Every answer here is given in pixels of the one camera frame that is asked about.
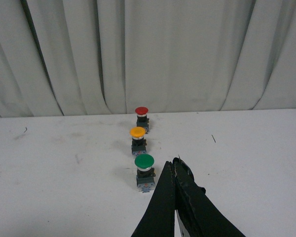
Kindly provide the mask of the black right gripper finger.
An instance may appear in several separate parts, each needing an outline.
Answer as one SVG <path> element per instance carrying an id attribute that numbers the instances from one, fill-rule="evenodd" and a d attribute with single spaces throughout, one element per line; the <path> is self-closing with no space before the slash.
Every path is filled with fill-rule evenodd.
<path id="1" fill-rule="evenodd" d="M 173 237 L 175 233 L 175 184 L 173 165 L 165 162 L 148 207 L 133 237 Z"/>
<path id="2" fill-rule="evenodd" d="M 180 158 L 173 159 L 176 181 L 176 210 L 183 237 L 243 237 L 194 181 L 191 169 Z"/>

